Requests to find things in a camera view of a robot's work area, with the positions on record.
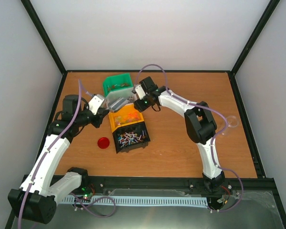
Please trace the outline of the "silver metal scoop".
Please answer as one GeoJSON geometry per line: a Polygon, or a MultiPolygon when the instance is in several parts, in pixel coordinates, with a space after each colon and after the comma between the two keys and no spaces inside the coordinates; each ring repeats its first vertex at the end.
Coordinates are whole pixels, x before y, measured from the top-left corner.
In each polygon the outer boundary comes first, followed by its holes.
{"type": "Polygon", "coordinates": [[[122,109],[125,105],[129,103],[129,100],[123,97],[117,98],[108,103],[108,109],[112,113],[118,112],[122,109]]]}

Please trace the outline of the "clear plastic jar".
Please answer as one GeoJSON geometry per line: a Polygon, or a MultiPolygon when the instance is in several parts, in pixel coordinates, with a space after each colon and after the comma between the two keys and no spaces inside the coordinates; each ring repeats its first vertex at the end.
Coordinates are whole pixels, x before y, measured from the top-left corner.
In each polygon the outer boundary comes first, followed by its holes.
{"type": "Polygon", "coordinates": [[[229,115],[226,117],[227,128],[221,133],[222,136],[229,136],[235,133],[239,126],[239,118],[235,115],[229,115]]]}

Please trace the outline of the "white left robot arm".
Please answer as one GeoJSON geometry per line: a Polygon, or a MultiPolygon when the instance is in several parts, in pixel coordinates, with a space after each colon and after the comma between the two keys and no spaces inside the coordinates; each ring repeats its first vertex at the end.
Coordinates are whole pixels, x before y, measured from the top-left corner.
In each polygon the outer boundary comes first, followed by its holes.
{"type": "Polygon", "coordinates": [[[62,110],[49,125],[46,140],[33,169],[19,189],[11,189],[8,201],[18,220],[27,219],[48,224],[57,205],[71,192],[89,190],[88,171],[72,167],[59,181],[51,183],[54,172],[72,140],[87,125],[98,128],[108,110],[103,107],[105,98],[94,95],[90,101],[78,95],[67,95],[62,110]]]}

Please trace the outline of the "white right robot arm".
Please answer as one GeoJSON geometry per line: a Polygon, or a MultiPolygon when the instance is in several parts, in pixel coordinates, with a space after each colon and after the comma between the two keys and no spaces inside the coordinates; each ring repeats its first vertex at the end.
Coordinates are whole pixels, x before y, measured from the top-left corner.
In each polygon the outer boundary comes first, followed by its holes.
{"type": "Polygon", "coordinates": [[[224,182],[225,174],[215,146],[217,124],[208,104],[186,100],[165,86],[158,87],[151,77],[135,85],[133,94],[137,97],[134,107],[139,112],[156,105],[158,108],[169,108],[184,118],[187,135],[196,143],[203,163],[204,187],[208,193],[216,192],[224,182]]]}

